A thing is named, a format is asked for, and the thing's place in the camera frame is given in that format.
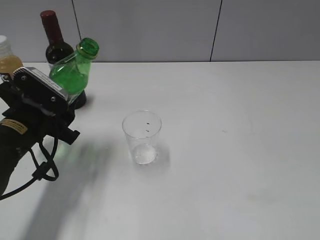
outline white bottle cap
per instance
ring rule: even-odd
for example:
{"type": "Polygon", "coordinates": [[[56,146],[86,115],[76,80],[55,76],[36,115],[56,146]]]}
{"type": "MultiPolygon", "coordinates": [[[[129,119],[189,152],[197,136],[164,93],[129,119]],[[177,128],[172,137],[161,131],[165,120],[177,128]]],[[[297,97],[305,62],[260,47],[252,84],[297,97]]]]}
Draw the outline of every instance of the white bottle cap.
{"type": "Polygon", "coordinates": [[[8,38],[4,35],[0,35],[0,54],[11,52],[11,45],[8,38]]]}

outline clear plastic cup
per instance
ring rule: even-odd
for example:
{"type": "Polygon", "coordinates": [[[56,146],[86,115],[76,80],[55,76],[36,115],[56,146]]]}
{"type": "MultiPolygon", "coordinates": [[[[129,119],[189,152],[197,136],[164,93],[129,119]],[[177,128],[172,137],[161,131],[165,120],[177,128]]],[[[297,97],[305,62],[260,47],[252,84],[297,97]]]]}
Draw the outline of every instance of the clear plastic cup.
{"type": "Polygon", "coordinates": [[[139,110],[124,118],[122,129],[136,163],[149,164],[156,159],[161,126],[160,117],[149,110],[139,110]]]}

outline sticker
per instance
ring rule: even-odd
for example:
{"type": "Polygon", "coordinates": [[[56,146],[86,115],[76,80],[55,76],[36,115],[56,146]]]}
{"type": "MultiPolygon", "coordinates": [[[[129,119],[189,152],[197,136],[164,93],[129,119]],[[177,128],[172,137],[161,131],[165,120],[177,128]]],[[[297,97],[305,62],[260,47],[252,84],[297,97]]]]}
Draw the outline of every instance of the sticker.
{"type": "Polygon", "coordinates": [[[0,121],[0,124],[9,128],[16,130],[21,135],[25,134],[28,128],[23,125],[21,122],[13,120],[13,119],[3,119],[0,121]]]}
{"type": "Polygon", "coordinates": [[[35,75],[37,75],[39,78],[41,78],[46,84],[48,84],[50,87],[52,87],[54,90],[57,90],[58,92],[61,91],[63,88],[60,87],[58,84],[56,84],[54,81],[52,81],[47,75],[43,74],[38,69],[32,69],[31,70],[35,75]]]}

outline juice bottle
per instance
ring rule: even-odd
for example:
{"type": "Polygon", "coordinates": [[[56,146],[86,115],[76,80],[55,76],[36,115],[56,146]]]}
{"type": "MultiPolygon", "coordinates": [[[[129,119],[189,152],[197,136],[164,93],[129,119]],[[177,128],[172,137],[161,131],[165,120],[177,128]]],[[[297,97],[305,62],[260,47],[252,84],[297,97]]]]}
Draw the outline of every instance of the juice bottle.
{"type": "Polygon", "coordinates": [[[13,72],[20,67],[23,67],[22,61],[12,52],[8,38],[0,35],[0,73],[12,77],[13,72]]]}

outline red bottle cap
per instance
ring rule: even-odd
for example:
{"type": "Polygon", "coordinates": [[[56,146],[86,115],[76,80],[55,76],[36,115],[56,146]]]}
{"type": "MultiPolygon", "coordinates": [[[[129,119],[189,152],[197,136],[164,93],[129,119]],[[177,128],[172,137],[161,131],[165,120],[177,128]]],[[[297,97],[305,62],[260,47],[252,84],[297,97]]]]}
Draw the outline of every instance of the red bottle cap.
{"type": "Polygon", "coordinates": [[[41,12],[40,14],[42,19],[42,24],[48,37],[50,44],[55,44],[59,42],[63,42],[64,39],[61,34],[61,30],[59,27],[58,19],[55,11],[46,10],[41,12]]]}

